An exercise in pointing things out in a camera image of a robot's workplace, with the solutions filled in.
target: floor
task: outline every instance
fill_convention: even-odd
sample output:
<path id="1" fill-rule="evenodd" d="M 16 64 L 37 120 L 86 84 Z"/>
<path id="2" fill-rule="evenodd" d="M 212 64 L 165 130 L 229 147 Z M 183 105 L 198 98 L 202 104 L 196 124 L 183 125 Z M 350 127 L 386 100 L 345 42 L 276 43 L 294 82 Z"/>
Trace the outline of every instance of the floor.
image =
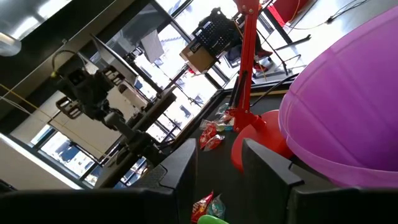
<path id="1" fill-rule="evenodd" d="M 295 58 L 287 62 L 288 68 L 295 68 L 292 70 L 293 73 L 301 72 L 306 65 L 312 62 L 318 55 L 320 55 L 324 50 L 333 45 L 344 35 L 350 33 L 355 28 L 382 14 L 383 12 L 398 6 L 397 0 L 368 0 L 368 2 L 362 6 L 350 10 L 336 18 L 331 24 L 323 24 L 313 29 L 306 29 L 315 27 L 325 22 L 330 16 L 334 15 L 340 8 L 344 7 L 351 1 L 352 0 L 317 0 L 313 4 L 307 5 L 307 8 L 309 9 L 303 10 L 303 16 L 299 14 L 296 17 L 296 20 L 292 21 L 292 24 L 294 24 L 295 28 L 305 30 L 290 29 L 288 27 L 285 28 L 293 41 L 304 38 L 309 34 L 312 36 L 312 38 L 307 42 L 278 51 L 283 60 L 287 60 L 288 58 L 301 54 L 299 60 Z M 284 40 L 276 31 L 274 31 L 267 39 L 273 48 L 278 48 L 285 45 Z M 271 50 L 267 44 L 263 44 L 263 48 L 266 50 Z M 280 60 L 275 54 L 271 56 L 271 58 L 273 59 L 275 65 L 280 64 Z M 284 78 L 285 75 L 282 73 L 280 75 L 264 78 L 264 76 L 260 73 L 259 77 L 260 78 L 254 80 L 256 83 L 280 80 L 281 78 Z M 230 82 L 227 85 L 227 88 L 232 88 L 233 84 L 234 83 Z"/>

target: red base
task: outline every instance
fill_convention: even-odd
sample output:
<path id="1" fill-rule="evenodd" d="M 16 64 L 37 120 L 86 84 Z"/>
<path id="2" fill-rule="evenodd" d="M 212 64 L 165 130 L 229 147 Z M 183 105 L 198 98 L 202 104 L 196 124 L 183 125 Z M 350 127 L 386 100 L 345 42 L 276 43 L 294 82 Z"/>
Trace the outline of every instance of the red base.
<path id="1" fill-rule="evenodd" d="M 286 141 L 280 133 L 278 115 L 279 110 L 266 112 L 261 115 L 262 120 L 267 123 L 265 129 L 256 130 L 249 125 L 239 133 L 232 146 L 231 153 L 232 163 L 238 170 L 243 172 L 242 143 L 244 138 L 253 139 L 286 158 L 293 156 L 293 152 L 287 147 Z"/>

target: green object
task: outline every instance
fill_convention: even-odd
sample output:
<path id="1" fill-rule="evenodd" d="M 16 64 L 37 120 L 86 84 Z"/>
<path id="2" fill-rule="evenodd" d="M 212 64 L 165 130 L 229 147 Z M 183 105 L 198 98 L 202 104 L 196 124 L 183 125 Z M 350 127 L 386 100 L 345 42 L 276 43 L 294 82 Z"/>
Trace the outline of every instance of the green object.
<path id="1" fill-rule="evenodd" d="M 219 218 L 213 217 L 211 215 L 204 215 L 199 218 L 198 224 L 228 224 L 224 220 L 220 220 Z"/>

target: cardboard box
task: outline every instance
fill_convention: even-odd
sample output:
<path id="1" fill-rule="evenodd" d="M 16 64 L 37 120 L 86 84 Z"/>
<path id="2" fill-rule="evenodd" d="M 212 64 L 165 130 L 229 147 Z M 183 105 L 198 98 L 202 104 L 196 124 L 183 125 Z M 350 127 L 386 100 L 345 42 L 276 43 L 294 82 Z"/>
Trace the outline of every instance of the cardboard box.
<path id="1" fill-rule="evenodd" d="M 188 61 L 189 66 L 196 72 L 204 73 L 215 63 L 215 58 L 194 39 L 180 53 Z"/>

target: red stand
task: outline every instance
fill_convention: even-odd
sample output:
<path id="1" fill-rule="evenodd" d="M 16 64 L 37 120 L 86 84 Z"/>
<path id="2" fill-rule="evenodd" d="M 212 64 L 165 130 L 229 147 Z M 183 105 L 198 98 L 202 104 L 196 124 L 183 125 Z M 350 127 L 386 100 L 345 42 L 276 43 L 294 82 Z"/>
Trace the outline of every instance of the red stand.
<path id="1" fill-rule="evenodd" d="M 243 171 L 242 143 L 244 138 L 253 139 L 285 157 L 290 157 L 292 152 L 286 146 L 280 133 L 278 111 L 270 111 L 261 117 L 250 112 L 251 77 L 256 46 L 259 0 L 236 0 L 236 4 L 240 13 L 246 16 L 239 72 L 239 83 L 244 82 L 244 87 L 241 92 L 237 93 L 239 97 L 237 107 L 230 110 L 235 117 L 234 131 L 240 132 L 234 142 L 231 158 L 235 167 Z"/>

